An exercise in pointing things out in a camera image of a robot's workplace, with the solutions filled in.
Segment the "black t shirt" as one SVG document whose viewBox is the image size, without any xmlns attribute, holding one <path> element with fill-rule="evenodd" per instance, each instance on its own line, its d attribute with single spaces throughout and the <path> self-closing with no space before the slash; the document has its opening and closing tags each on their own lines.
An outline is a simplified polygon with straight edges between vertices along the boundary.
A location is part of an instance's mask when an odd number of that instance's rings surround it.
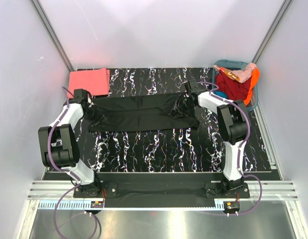
<svg viewBox="0 0 308 239">
<path fill-rule="evenodd" d="M 194 107 L 182 105 L 184 93 L 134 97 L 96 98 L 93 103 L 104 115 L 88 126 L 90 132 L 140 132 L 197 128 Z"/>
</svg>

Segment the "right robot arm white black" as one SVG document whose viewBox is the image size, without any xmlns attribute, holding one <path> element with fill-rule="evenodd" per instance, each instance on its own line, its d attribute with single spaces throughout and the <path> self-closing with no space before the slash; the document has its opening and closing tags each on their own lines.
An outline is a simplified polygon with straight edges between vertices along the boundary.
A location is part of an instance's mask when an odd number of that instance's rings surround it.
<svg viewBox="0 0 308 239">
<path fill-rule="evenodd" d="M 251 127 L 247 109 L 242 100 L 232 101 L 216 95 L 216 88 L 204 90 L 195 80 L 185 83 L 185 96 L 175 104 L 177 113 L 201 107 L 217 114 L 218 130 L 225 142 L 223 178 L 214 195 L 235 197 L 244 185 L 243 154 Z"/>
</svg>

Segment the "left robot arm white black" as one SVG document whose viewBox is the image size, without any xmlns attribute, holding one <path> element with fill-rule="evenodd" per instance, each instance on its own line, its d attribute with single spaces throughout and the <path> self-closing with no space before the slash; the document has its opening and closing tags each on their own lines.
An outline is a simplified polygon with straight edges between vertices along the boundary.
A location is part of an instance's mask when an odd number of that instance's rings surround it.
<svg viewBox="0 0 308 239">
<path fill-rule="evenodd" d="M 45 167 L 66 173 L 73 180 L 76 191 L 98 197 L 105 195 L 106 190 L 97 173 L 80 159 L 80 149 L 73 131 L 81 119 L 95 125 L 103 122 L 105 117 L 92 102 L 90 92 L 76 89 L 71 99 L 66 97 L 57 119 L 38 130 L 41 159 Z"/>
</svg>

